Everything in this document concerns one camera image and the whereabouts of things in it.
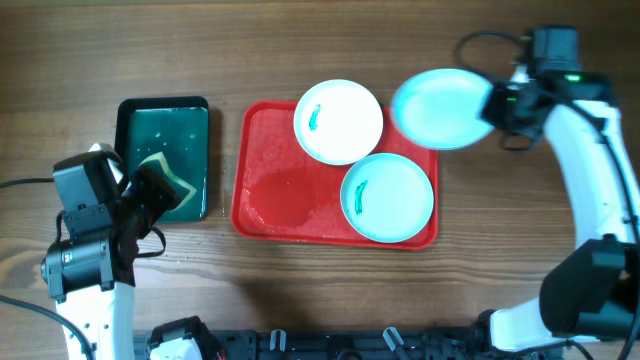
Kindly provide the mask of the green yellow sponge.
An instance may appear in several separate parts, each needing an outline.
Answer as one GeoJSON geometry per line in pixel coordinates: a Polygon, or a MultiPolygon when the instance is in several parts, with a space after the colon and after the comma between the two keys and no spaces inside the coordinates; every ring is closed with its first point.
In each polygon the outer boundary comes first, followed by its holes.
{"type": "Polygon", "coordinates": [[[196,188],[174,173],[163,152],[147,156],[140,165],[146,166],[160,175],[175,192],[176,201],[170,207],[170,212],[180,210],[196,195],[196,188]]]}

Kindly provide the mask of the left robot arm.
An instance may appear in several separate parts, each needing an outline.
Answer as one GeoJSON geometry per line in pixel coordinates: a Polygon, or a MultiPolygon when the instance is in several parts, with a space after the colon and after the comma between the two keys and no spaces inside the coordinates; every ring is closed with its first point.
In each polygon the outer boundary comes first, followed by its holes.
{"type": "Polygon", "coordinates": [[[116,178],[120,163],[115,152],[96,150],[53,168],[69,237],[49,247],[41,272],[72,359],[134,358],[133,263],[144,255],[137,242],[181,201],[162,154],[116,178]]]}

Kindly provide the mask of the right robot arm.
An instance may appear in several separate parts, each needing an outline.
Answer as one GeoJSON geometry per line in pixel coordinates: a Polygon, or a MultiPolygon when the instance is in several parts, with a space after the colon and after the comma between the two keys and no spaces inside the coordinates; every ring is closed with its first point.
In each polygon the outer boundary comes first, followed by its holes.
{"type": "Polygon", "coordinates": [[[561,167],[575,250],[536,298],[493,312],[489,339],[508,352],[639,335],[639,186],[609,79],[583,71],[573,27],[532,30],[511,81],[496,80],[482,118],[505,138],[546,139],[561,167]]]}

